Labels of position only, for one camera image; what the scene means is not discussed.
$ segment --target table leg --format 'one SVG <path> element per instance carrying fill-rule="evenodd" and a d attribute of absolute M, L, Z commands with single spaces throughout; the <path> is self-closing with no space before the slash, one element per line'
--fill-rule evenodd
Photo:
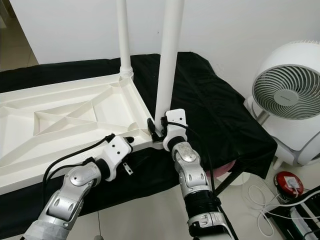
<path fill-rule="evenodd" d="M 216 188 L 215 193 L 218 196 L 225 190 L 243 171 L 233 171 L 231 174 Z"/>
<path fill-rule="evenodd" d="M 104 240 L 104 238 L 102 236 L 95 236 L 94 240 Z"/>

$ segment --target floor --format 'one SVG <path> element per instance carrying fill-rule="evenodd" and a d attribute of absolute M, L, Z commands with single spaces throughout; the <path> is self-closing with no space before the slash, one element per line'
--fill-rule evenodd
<path fill-rule="evenodd" d="M 37 59 L 16 19 L 8 28 L 0 31 L 0 71 L 37 65 Z M 320 164 L 304 168 L 284 166 L 301 177 L 306 188 L 316 187 Z M 229 217 L 240 240 L 264 240 L 257 227 L 258 206 L 249 202 L 248 189 L 251 185 L 260 187 L 267 201 L 275 194 L 273 177 L 277 172 L 272 168 L 266 181 L 251 175 L 242 186 L 229 186 L 221 195 L 222 206 Z M 253 193 L 255 200 L 262 202 L 262 196 Z M 155 195 L 135 199 L 99 212 L 79 217 L 67 240 L 93 240 L 101 235 L 105 240 L 191 240 L 186 222 L 188 220 L 185 204 L 179 186 Z M 266 234 L 271 230 L 261 219 L 261 228 Z M 20 236 L 6 240 L 19 240 Z M 282 240 L 275 231 L 273 240 Z"/>
<path fill-rule="evenodd" d="M 273 198 L 265 182 L 251 175 L 242 186 L 229 186 L 221 195 L 222 206 L 240 240 L 264 240 L 257 227 L 258 211 L 246 200 L 251 185 L 260 187 L 267 201 Z M 254 199 L 262 198 L 253 192 Z M 104 240 L 191 240 L 186 222 L 188 216 L 179 186 L 155 195 L 135 199 L 99 212 L 80 217 L 67 240 L 93 240 L 101 235 Z M 270 234 L 269 226 L 261 220 L 262 230 Z M 20 236 L 6 240 L 19 240 Z M 273 240 L 283 238 L 276 231 Z"/>
<path fill-rule="evenodd" d="M 38 65 L 27 38 L 16 18 L 0 28 L 0 71 Z"/>

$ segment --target black cloth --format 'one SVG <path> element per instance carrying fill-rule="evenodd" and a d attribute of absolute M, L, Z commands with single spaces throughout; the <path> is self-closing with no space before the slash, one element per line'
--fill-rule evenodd
<path fill-rule="evenodd" d="M 131 64 L 134 83 L 154 116 L 160 55 L 135 55 Z M 116 74 L 119 67 L 120 59 L 116 58 L 8 70 L 0 72 L 0 92 Z M 243 102 L 244 98 L 214 73 L 207 60 L 192 52 L 178 54 L 171 109 L 185 109 L 187 123 L 206 144 L 214 168 L 237 160 L 231 171 L 265 178 L 277 144 Z M 191 145 L 201 153 L 204 147 L 192 133 L 187 134 Z M 206 157 L 201 161 L 208 170 Z M 179 183 L 169 152 L 148 148 L 130 154 L 127 162 L 134 174 L 128 176 L 120 167 L 114 181 L 103 181 L 85 197 L 81 215 L 150 196 Z M 53 179 L 47 197 L 61 184 L 62 177 Z M 38 217 L 41 186 L 38 183 L 0 196 L 0 239 L 23 233 Z"/>

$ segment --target pink object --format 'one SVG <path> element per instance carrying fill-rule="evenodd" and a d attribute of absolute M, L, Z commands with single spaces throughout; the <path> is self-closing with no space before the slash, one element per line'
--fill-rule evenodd
<path fill-rule="evenodd" d="M 236 163 L 236 160 L 233 160 L 232 162 L 227 163 L 226 165 L 223 165 L 221 167 L 213 169 L 213 176 L 214 178 L 218 178 L 228 172 Z M 206 172 L 206 176 L 210 178 L 210 171 Z"/>

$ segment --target white wall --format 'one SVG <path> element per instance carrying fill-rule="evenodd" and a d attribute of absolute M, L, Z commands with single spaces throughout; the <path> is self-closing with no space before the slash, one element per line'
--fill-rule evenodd
<path fill-rule="evenodd" d="M 160 53 L 164 0 L 127 0 L 132 55 Z M 115 0 L 11 0 L 40 64 L 116 58 Z M 320 40 L 320 0 L 186 0 L 180 51 L 199 53 L 245 97 L 275 48 Z"/>

